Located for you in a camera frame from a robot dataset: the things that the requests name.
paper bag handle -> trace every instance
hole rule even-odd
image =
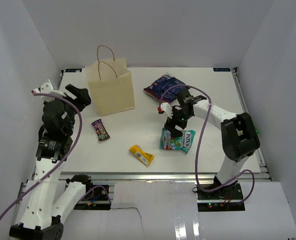
[[[113,60],[116,61],[116,59],[115,59],[115,57],[114,57],[113,50],[112,50],[111,48],[109,48],[108,46],[105,46],[105,45],[99,45],[99,46],[97,47],[97,60],[98,60],[98,62],[100,62],[100,60],[99,60],[99,48],[100,48],[100,47],[105,47],[105,48],[110,49],[110,51],[112,52]]]
[[[104,64],[107,64],[113,71],[114,71],[114,74],[116,74],[116,78],[118,78],[118,76],[117,76],[117,73],[116,73],[116,71],[113,69],[113,67],[112,66],[110,66],[108,63],[106,63],[105,61],[99,61],[98,62],[98,73],[99,73],[99,79],[100,79],[100,81],[101,81],[101,74],[100,74],[100,63],[104,63]]]

label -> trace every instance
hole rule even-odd
[[[103,129],[103,126],[101,125],[101,123],[97,123],[97,127],[99,128],[99,131],[101,134],[105,134],[105,130]]]
[[[82,68],[66,68],[65,72],[66,73],[80,73],[82,71]]]
[[[56,145],[55,141],[50,141],[48,145],[48,149],[54,151],[54,146]]]
[[[188,100],[190,100],[192,98],[193,98],[193,96],[189,96],[189,97],[186,97],[185,99],[183,99],[183,101],[186,102],[186,101],[188,101]]]
[[[215,72],[231,72],[228,67],[214,67],[213,71]]]
[[[135,153],[136,157],[140,158],[140,160],[145,164],[148,165],[148,160],[144,158],[143,155],[141,155],[138,151]]]
[[[67,116],[67,112],[65,111],[64,114],[61,116],[62,119],[64,119]]]
[[[190,148],[190,145],[191,145],[191,133],[190,132],[188,132],[188,131],[186,131],[185,133],[184,133],[184,143],[183,143],[183,147],[185,147],[185,148]]]

yellow candy bar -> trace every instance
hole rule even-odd
[[[149,166],[154,156],[144,152],[139,145],[132,146],[129,151],[143,164]]]

white wall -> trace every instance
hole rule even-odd
[[[296,222],[296,1],[274,2],[239,71],[268,170]]]
[[[132,67],[236,67],[274,0],[22,0],[60,69],[111,46]]]
[[[59,70],[21,0],[0,0],[0,214],[17,198],[37,147],[42,101],[31,90]],[[13,211],[0,224],[7,239]]]

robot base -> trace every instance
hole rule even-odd
[[[202,184],[201,186],[207,189],[211,185]],[[199,212],[245,211],[244,203],[235,204],[243,199],[242,189],[238,182],[219,192],[198,190],[197,195]]]

